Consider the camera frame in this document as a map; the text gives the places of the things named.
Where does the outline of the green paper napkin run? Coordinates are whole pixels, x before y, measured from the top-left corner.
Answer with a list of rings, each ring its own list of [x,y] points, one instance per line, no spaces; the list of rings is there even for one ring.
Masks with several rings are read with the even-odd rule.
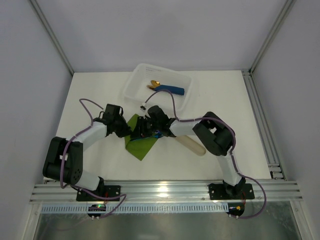
[[[158,139],[148,138],[143,140],[130,141],[130,137],[134,136],[134,128],[136,126],[138,117],[142,117],[142,116],[139,116],[138,114],[134,114],[128,121],[128,125],[130,126],[132,133],[131,135],[124,137],[124,145],[125,145],[125,149],[131,155],[133,155],[138,160],[142,161]]]

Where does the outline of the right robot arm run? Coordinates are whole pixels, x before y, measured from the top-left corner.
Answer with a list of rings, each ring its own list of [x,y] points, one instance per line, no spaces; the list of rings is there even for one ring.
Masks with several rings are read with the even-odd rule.
[[[155,105],[145,116],[137,118],[131,133],[132,140],[153,137],[159,132],[164,137],[196,136],[206,151],[214,155],[222,170],[222,183],[208,185],[211,200],[244,200],[252,197],[251,185],[237,170],[232,151],[235,148],[235,132],[217,115],[209,111],[196,119],[168,117]]]

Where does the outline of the iridescent blue fork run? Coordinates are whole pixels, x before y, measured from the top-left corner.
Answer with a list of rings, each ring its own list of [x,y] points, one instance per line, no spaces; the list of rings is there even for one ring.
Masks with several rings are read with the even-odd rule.
[[[151,134],[141,134],[140,136],[130,136],[130,141],[139,141],[145,139],[159,139],[162,138],[164,135],[160,131],[154,131]]]

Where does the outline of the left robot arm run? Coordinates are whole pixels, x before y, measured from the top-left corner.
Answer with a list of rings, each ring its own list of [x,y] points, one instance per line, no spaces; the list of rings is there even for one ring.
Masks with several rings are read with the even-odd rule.
[[[123,138],[131,134],[131,128],[123,117],[123,108],[107,104],[99,117],[90,125],[69,138],[54,137],[50,141],[42,169],[45,178],[60,182],[77,190],[76,200],[114,201],[123,196],[120,186],[106,186],[102,177],[83,169],[84,152],[97,141],[115,133]]]

